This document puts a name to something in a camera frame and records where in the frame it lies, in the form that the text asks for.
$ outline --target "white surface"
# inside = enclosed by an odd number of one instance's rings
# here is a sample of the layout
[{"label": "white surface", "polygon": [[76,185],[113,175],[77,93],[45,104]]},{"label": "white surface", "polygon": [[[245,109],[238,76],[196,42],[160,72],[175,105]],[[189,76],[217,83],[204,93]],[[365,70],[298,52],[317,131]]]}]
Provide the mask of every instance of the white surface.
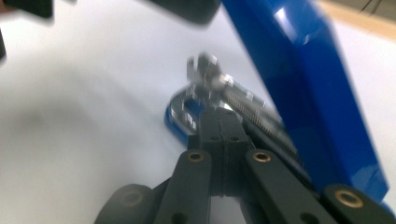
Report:
[{"label": "white surface", "polygon": [[[21,13],[0,19],[0,223],[93,223],[130,183],[155,187],[184,147],[163,113],[202,51],[268,99],[224,11],[208,28],[142,2],[55,1],[55,23]],[[396,186],[396,44],[336,23],[367,123]],[[387,202],[396,209],[391,189]],[[230,199],[211,223],[243,223]]]}]

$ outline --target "black object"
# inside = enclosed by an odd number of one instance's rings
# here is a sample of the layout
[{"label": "black object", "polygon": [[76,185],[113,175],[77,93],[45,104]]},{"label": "black object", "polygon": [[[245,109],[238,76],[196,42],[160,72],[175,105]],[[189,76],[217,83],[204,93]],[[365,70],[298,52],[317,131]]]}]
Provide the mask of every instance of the black object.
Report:
[{"label": "black object", "polygon": [[46,19],[53,14],[52,0],[4,0],[4,3]]},{"label": "black object", "polygon": [[218,11],[220,0],[149,0],[179,17],[197,24],[207,24]]},{"label": "black object", "polygon": [[234,112],[201,113],[173,176],[155,189],[130,185],[106,203],[96,224],[205,224],[210,196],[241,197],[248,224],[396,223],[366,195],[344,185],[321,196],[307,189],[276,154],[256,149]]},{"label": "black object", "polygon": [[6,47],[4,46],[3,36],[0,30],[0,60],[6,56]]}]

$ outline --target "wooden edge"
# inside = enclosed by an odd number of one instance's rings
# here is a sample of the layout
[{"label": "wooden edge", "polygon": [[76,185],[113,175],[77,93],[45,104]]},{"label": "wooden edge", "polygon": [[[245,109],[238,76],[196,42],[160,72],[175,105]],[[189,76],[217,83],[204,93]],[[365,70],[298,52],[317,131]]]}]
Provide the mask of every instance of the wooden edge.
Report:
[{"label": "wooden edge", "polygon": [[381,35],[393,41],[396,40],[396,22],[394,21],[370,15],[366,12],[359,12],[354,8],[329,1],[314,1],[314,3],[321,7],[325,14],[332,19],[357,26],[368,31],[368,33]]}]

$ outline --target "white table surface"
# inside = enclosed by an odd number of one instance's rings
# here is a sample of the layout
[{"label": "white table surface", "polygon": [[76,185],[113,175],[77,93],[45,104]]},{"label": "white table surface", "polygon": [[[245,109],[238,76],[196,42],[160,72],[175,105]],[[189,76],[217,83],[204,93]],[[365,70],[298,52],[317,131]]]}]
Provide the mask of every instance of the white table surface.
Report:
[{"label": "white table surface", "polygon": [[[269,99],[223,8],[203,28],[144,2],[95,2],[55,1],[53,24],[0,18],[0,223],[93,223],[116,189],[168,178],[184,147],[163,114],[190,56],[216,55]],[[396,43],[333,26],[396,209]],[[238,210],[212,200],[211,223],[244,223]]]}]

